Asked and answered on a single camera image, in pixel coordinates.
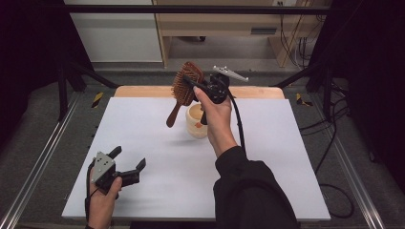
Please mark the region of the brown wooden paddle hairbrush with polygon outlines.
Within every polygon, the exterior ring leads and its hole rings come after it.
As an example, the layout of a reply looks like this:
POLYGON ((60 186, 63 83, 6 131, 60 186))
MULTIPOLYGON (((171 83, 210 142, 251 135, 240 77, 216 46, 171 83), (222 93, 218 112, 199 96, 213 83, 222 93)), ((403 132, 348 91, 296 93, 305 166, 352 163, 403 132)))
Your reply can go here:
POLYGON ((199 75, 204 78, 202 70, 193 62, 185 62, 177 72, 171 89, 172 95, 176 98, 177 103, 166 120, 166 125, 169 128, 174 125, 180 107, 189 106, 195 97, 193 88, 186 90, 182 86, 181 80, 185 74, 190 76, 199 75))

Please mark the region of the light wooden table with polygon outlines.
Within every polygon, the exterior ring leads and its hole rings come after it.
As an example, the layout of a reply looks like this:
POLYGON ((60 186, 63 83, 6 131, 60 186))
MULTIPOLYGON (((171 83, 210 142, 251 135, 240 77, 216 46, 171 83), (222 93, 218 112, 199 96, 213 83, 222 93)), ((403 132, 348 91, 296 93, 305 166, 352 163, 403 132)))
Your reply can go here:
MULTIPOLYGON (((280 88, 257 86, 231 86, 230 91, 236 98, 284 99, 280 88)), ((171 97, 170 86, 120 86, 114 97, 171 97)))

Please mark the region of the black curtain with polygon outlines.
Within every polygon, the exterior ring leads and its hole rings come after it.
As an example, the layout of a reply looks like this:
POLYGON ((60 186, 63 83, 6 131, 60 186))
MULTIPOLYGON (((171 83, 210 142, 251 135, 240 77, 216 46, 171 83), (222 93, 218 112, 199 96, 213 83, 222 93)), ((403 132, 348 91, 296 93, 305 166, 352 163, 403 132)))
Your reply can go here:
POLYGON ((10 141, 29 95, 57 80, 58 62, 91 69, 64 0, 0 0, 0 148, 10 141))
POLYGON ((331 0, 311 61, 349 82, 369 147, 405 192, 405 0, 331 0))

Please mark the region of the black metal frame stand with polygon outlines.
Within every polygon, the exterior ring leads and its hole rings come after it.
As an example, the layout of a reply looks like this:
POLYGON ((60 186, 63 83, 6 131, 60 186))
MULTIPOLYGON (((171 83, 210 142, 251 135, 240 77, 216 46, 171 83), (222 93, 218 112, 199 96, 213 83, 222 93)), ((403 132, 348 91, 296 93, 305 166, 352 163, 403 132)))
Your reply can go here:
POLYGON ((332 63, 330 61, 317 61, 302 71, 290 76, 289 78, 276 83, 275 87, 283 89, 289 84, 301 79, 304 76, 309 77, 306 89, 309 93, 316 93, 320 87, 323 87, 323 115, 327 121, 331 121, 331 83, 332 83, 332 63))
POLYGON ((68 113, 67 83, 70 83, 76 92, 83 92, 87 87, 87 84, 82 78, 83 75, 90 76, 92 79, 108 88, 117 89, 119 87, 118 84, 101 76, 94 70, 85 68, 75 62, 60 64, 57 68, 59 121, 61 121, 68 113))

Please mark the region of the white cabinet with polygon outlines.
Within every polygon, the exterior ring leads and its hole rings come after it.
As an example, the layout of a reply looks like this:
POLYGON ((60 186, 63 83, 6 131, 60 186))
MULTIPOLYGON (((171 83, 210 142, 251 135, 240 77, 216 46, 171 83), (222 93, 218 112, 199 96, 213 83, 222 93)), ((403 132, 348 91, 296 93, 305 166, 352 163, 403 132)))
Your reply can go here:
POLYGON ((94 63, 162 61, 153 13, 72 13, 71 17, 94 63))

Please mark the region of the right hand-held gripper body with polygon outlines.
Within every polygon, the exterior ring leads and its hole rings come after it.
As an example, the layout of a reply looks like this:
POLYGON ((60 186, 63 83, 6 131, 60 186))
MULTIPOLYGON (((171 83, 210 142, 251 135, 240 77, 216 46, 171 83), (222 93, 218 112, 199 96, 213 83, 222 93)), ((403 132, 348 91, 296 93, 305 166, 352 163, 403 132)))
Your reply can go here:
POLYGON ((210 75, 209 81, 206 84, 206 94, 215 104, 223 103, 229 92, 230 79, 237 79, 243 82, 247 82, 248 78, 243 77, 238 73, 231 71, 227 66, 213 67, 214 73, 210 75))

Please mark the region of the black horizontal frame bar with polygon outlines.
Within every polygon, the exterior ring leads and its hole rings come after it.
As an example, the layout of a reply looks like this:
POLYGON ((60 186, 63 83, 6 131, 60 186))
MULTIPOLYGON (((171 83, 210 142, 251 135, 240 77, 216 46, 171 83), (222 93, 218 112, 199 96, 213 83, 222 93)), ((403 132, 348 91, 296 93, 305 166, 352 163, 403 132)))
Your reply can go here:
POLYGON ((327 15, 326 7, 244 7, 244 6, 147 6, 147 5, 66 5, 75 13, 205 13, 205 14, 304 14, 327 15))

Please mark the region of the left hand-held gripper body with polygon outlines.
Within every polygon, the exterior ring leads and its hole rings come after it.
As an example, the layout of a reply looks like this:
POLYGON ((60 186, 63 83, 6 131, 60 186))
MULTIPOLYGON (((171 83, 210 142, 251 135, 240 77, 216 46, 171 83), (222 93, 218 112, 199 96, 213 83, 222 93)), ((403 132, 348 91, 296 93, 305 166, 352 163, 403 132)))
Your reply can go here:
POLYGON ((130 186, 139 183, 140 171, 134 170, 120 172, 116 168, 115 159, 108 157, 108 154, 98 152, 95 158, 95 168, 91 175, 91 182, 103 194, 107 194, 113 184, 113 181, 120 177, 122 179, 122 187, 130 186))

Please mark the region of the cream ceramic cup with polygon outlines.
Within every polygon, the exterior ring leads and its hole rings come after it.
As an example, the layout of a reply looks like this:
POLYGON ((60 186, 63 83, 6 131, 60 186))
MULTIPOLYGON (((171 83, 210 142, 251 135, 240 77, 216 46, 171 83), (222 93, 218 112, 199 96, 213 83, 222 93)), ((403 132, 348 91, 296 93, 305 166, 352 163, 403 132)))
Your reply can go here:
POLYGON ((204 138, 207 136, 207 126, 201 123, 203 117, 202 105, 195 103, 187 108, 185 113, 186 130, 195 138, 204 138))

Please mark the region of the light wooden desk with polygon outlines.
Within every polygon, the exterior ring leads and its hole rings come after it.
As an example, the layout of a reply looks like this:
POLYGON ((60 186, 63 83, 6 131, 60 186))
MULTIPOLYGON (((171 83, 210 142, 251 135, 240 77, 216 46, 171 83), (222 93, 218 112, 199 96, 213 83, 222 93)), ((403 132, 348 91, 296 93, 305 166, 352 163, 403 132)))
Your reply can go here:
MULTIPOLYGON (((326 7, 332 0, 152 0, 155 6, 326 7)), ((300 37, 315 38, 323 22, 316 15, 158 13, 160 36, 264 36, 284 68, 300 37)))

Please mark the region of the white table mat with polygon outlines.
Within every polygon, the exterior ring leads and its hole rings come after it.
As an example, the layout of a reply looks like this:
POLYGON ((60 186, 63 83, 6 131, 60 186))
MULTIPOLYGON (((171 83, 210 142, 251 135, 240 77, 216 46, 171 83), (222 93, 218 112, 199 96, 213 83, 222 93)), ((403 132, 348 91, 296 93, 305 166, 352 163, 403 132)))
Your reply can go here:
MULTIPOLYGON (((330 219, 291 106, 286 99, 239 98, 232 116, 235 137, 251 160, 262 160, 282 187, 300 221, 330 219)), ((219 174, 207 138, 186 130, 185 109, 169 128, 171 98, 113 97, 96 131, 88 160, 117 146, 117 169, 129 171, 144 158, 137 184, 119 194, 114 215, 133 220, 212 220, 213 185, 219 174)))

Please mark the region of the aluminium floor rail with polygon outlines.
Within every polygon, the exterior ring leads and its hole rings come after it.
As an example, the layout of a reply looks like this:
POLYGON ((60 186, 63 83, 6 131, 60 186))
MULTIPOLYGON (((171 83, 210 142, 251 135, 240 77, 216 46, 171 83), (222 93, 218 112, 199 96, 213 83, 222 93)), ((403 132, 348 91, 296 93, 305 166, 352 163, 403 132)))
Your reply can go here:
POLYGON ((82 93, 73 92, 66 114, 55 124, 52 134, 48 138, 47 143, 34 163, 31 172, 27 176, 18 195, 14 199, 7 213, 0 220, 0 229, 14 229, 17 225, 17 222, 24 212, 37 183, 53 156, 53 152, 63 136, 81 97, 82 93))
POLYGON ((364 220, 367 222, 369 229, 386 229, 386 226, 376 210, 373 201, 366 189, 360 175, 357 173, 349 155, 343 143, 341 142, 337 134, 337 126, 335 119, 331 118, 331 125, 326 128, 326 132, 330 138, 329 146, 326 152, 323 154, 321 161, 315 167, 314 172, 318 173, 323 161, 326 159, 326 155, 331 147, 335 149, 335 156, 337 161, 345 175, 346 181, 348 182, 352 194, 361 210, 364 220))

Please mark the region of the person's left hand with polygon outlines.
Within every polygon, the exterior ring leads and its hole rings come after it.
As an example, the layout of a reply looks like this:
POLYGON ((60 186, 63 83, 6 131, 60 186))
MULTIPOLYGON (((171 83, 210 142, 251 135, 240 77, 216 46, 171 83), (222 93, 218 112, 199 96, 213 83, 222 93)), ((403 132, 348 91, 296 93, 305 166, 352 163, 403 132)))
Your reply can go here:
POLYGON ((100 192, 97 187, 90 185, 90 207, 87 225, 92 229, 109 229, 112 214, 115 209, 116 197, 121 190, 122 179, 117 177, 107 194, 100 192))

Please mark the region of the person's right hand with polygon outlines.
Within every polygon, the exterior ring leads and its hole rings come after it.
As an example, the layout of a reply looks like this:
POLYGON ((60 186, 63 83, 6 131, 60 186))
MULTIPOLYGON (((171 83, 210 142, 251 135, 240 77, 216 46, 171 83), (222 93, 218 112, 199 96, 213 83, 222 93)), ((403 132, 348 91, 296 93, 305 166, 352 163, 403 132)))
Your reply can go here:
POLYGON ((213 103, 208 95, 198 87, 193 88, 195 96, 202 104, 207 121, 207 135, 216 157, 237 146, 230 122, 232 106, 228 97, 223 103, 213 103))

